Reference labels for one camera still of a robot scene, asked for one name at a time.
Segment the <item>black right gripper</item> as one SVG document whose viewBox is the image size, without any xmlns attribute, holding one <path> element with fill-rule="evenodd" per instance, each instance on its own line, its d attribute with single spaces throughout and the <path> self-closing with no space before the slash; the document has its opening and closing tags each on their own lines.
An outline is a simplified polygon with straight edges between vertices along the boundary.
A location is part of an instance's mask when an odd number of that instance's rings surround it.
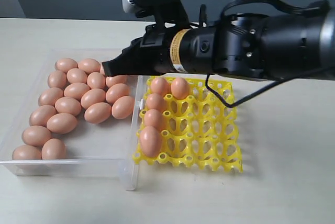
<svg viewBox="0 0 335 224">
<path fill-rule="evenodd" d="M 180 25 L 147 25 L 144 35 L 133 40 L 122 54 L 102 62 L 105 76 L 182 73 L 183 68 L 172 63 L 170 54 L 172 39 L 182 29 Z"/>
</svg>

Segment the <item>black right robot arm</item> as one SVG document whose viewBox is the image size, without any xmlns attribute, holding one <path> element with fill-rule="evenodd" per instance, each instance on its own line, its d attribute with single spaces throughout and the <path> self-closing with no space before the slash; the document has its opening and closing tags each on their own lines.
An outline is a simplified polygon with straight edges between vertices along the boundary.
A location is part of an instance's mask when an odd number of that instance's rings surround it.
<svg viewBox="0 0 335 224">
<path fill-rule="evenodd" d="M 234 6 L 268 3 L 279 16 L 221 13 L 192 25 L 181 2 L 147 6 L 138 16 L 155 17 L 145 34 L 115 59 L 103 62 L 107 76 L 217 74 L 240 79 L 334 78 L 334 8 L 318 1 L 300 8 L 280 0 L 236 0 Z"/>
</svg>

